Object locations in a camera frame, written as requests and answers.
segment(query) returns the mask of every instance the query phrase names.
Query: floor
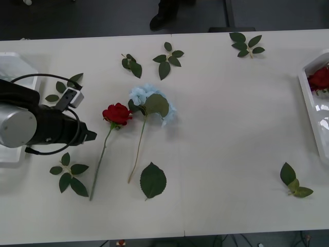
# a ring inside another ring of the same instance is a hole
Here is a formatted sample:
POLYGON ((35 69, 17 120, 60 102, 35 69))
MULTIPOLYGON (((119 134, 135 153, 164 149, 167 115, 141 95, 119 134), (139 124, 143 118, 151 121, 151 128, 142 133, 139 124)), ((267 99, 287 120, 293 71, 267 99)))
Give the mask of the floor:
MULTIPOLYGON (((310 235, 309 247, 325 247, 329 243, 329 230, 307 231, 304 234, 310 235)), ((231 236, 228 236, 223 242, 223 247, 250 247, 250 245, 239 234, 234 235, 237 246, 234 244, 231 236)), ((261 243, 264 247, 305 247, 300 241, 299 232, 277 232, 277 233, 254 233, 244 234, 252 247, 259 247, 261 243)), ((185 238, 167 238, 167 239, 135 239, 126 240, 126 247, 220 247, 216 236, 200 236, 185 238)), ((66 242, 66 243, 41 243, 41 244, 22 244, 22 245, 4 245, 5 247, 100 247, 105 241, 88 242, 66 242)), ((102 247, 115 247, 116 241, 109 241, 102 247)))
MULTIPOLYGON (((81 37, 129 36, 163 33, 207 32, 210 27, 226 27, 225 6, 232 10, 236 27, 255 27, 257 31, 329 28, 327 0, 197 0, 194 6, 181 4, 177 20, 152 32, 149 23, 157 13, 159 0, 2 0, 0 40, 60 39, 81 37)), ((329 231, 309 231, 310 246, 328 246, 329 231)), ((299 233, 259 233, 245 235, 252 246, 293 246, 299 233)), ((236 235, 239 247, 249 246, 236 235)), ((129 247, 207 247, 214 236, 176 239, 127 240, 129 247)), ((11 245, 23 247, 99 247, 104 241, 11 245)), ((114 247, 110 241, 104 247, 114 247)), ((235 246, 228 237, 225 247, 235 246)))

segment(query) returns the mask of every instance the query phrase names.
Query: red flower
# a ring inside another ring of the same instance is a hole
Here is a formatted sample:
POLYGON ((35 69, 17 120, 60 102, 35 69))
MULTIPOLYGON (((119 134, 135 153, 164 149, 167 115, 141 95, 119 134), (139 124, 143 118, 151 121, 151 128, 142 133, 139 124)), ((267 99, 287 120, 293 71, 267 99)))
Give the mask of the red flower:
POLYGON ((111 104, 107 110, 103 111, 103 117, 108 122, 115 122, 118 125, 126 125, 128 119, 133 119, 129 115, 132 112, 127 109, 124 105, 117 103, 116 105, 111 104))
POLYGON ((329 88, 329 70, 323 67, 316 71, 314 75, 308 77, 308 83, 311 91, 323 90, 329 88))

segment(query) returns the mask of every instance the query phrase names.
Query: rose stem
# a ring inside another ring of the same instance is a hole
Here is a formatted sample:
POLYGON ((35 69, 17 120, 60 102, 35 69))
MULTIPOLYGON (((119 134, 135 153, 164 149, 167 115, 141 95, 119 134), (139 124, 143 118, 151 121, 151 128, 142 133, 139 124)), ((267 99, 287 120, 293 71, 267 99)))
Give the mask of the rose stem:
POLYGON ((89 200, 90 201, 93 199, 93 195, 94 195, 94 190, 95 190, 95 186, 96 186, 96 180, 97 180, 97 176, 98 176, 99 167, 101 165, 101 162, 102 162, 102 159, 103 159, 103 155, 104 155, 104 151, 105 151, 105 148, 106 148, 106 141, 107 141, 109 135, 111 134, 112 129, 114 129, 116 126, 117 126, 116 123, 111 122, 111 127, 109 129, 109 132, 107 134, 107 137, 105 138, 104 146, 103 146, 103 151, 102 151, 102 154, 101 154, 101 158, 99 159, 99 162, 98 162, 98 166, 97 166, 97 169, 96 169, 95 178, 94 178, 94 182, 93 182, 92 191, 91 191, 90 197, 89 197, 89 200))
POLYGON ((130 180, 132 179, 133 173, 134 173, 135 168, 136 168, 136 164, 137 164, 137 160, 138 160, 138 153, 139 153, 140 141, 142 140, 142 136, 143 136, 144 127, 145 127, 145 123, 146 123, 147 117, 148 117, 147 115, 144 116, 144 123, 143 123, 142 133, 140 134, 140 139, 139 139, 139 144, 138 144, 138 149, 137 149, 137 156, 136 156, 136 160, 135 160, 135 165, 134 165, 134 169, 133 169, 132 173, 129 176, 128 183, 130 183, 130 180))

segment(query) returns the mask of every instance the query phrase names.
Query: white table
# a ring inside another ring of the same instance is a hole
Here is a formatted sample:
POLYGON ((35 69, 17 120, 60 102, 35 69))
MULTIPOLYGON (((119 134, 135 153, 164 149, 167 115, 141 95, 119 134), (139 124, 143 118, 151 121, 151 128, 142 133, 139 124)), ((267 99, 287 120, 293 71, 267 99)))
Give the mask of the white table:
MULTIPOLYGON (((236 57, 227 33, 0 42, 0 51, 24 55, 43 73, 85 73, 77 113, 98 137, 69 151, 90 165, 82 178, 89 191, 108 131, 102 110, 127 103, 129 90, 146 82, 178 109, 178 120, 164 129, 156 119, 147 124, 130 185, 141 118, 110 137, 91 202, 70 188, 60 194, 49 169, 62 153, 1 169, 0 244, 329 228, 329 168, 319 160, 297 79, 307 54, 327 48, 329 31, 261 34, 266 52, 253 60, 236 57), (182 68, 160 81, 152 59, 165 53, 165 41, 185 55, 182 68), (122 68, 121 53, 142 64, 141 79, 122 68), (168 182, 145 202, 139 176, 151 161, 168 182), (287 195, 279 176, 284 162, 312 196, 287 195)), ((55 82, 47 79, 43 98, 55 82)))

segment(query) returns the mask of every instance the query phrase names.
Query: white tray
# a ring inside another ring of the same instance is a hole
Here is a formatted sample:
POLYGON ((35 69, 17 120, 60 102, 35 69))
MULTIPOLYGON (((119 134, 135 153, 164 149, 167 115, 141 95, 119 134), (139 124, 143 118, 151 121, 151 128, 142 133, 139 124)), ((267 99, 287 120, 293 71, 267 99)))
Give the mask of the white tray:
MULTIPOLYGON (((12 79, 35 74, 38 71, 33 68, 24 58, 14 52, 0 52, 0 79, 11 81, 12 79)), ((17 84, 39 91, 40 79, 38 77, 25 78, 17 84)), ((19 148, 7 148, 0 145, 0 167, 17 167, 24 160, 25 146, 19 148)))
POLYGON ((312 125, 319 155, 323 162, 329 165, 329 93, 311 92, 307 77, 318 69, 329 64, 329 49, 310 56, 298 71, 309 119, 312 125))

